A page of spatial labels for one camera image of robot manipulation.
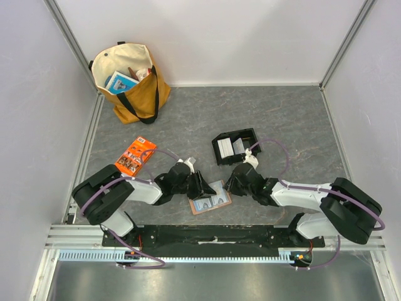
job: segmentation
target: black box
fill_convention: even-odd
[[[232,165],[234,163],[242,162],[245,159],[245,154],[237,154],[229,157],[225,157],[221,159],[218,140],[230,138],[231,144],[238,140],[238,138],[242,139],[242,143],[244,144],[244,148],[248,149],[252,145],[254,145],[258,140],[255,135],[255,131],[251,129],[244,130],[235,130],[232,132],[221,133],[215,139],[212,140],[212,145],[214,149],[214,155],[216,157],[217,165]],[[257,145],[252,150],[252,155],[256,157],[256,154],[260,153],[261,147]]]

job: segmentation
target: perforated metal strip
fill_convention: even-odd
[[[136,262],[124,259],[125,250],[60,250],[59,261],[104,261],[104,262]],[[165,262],[189,263],[293,263],[289,259],[290,251],[279,251],[277,257],[159,257]],[[141,258],[140,262],[154,262]]]

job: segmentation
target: orange card package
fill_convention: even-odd
[[[142,165],[140,163],[140,155],[147,149],[157,148],[156,144],[151,143],[151,141],[138,136],[130,147],[121,155],[121,157],[116,161],[115,165],[117,168],[129,176],[136,175]],[[143,163],[145,164],[154,152],[146,152],[143,155]]]

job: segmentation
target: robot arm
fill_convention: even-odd
[[[367,243],[376,219],[355,204],[328,192],[349,196],[379,216],[381,205],[350,181],[339,177],[334,183],[283,185],[279,179],[263,178],[256,172],[257,166],[258,160],[247,152],[244,162],[235,167],[224,188],[237,196],[250,195],[264,206],[297,206],[317,211],[294,217],[288,233],[295,244],[317,236],[338,234],[361,245]]]
[[[102,224],[120,237],[128,234],[135,236],[135,223],[119,209],[125,200],[158,206],[169,202],[174,194],[187,194],[190,199],[216,194],[200,172],[194,170],[194,162],[193,158],[179,160],[169,172],[156,177],[154,182],[123,179],[121,172],[114,165],[109,165],[74,188],[72,195],[82,208],[100,191],[89,205],[85,205],[84,215],[89,223]],[[263,178],[256,172],[257,166],[258,160],[248,151],[244,162],[234,168],[224,188],[236,196],[250,195],[264,206],[297,206],[315,210],[316,214],[297,214],[289,225],[288,236],[295,245],[317,236],[335,236],[338,233],[355,243],[367,243],[376,219],[360,207],[327,192],[347,195],[379,216],[382,207],[350,181],[337,178],[331,184],[283,185],[279,179]],[[123,181],[104,189],[117,179]]]
[[[135,177],[122,178],[114,165],[108,165],[74,188],[72,196],[90,224],[102,224],[118,236],[135,236],[135,223],[119,207],[124,201],[140,201],[159,206],[169,202],[175,194],[187,194],[190,199],[208,198],[216,192],[194,169],[195,159],[178,160],[168,173],[155,181]],[[105,187],[116,181],[107,189]]]

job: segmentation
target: blue book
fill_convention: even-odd
[[[139,83],[137,80],[115,71],[111,79],[108,81],[106,89],[113,94],[119,94],[128,91],[137,83]]]

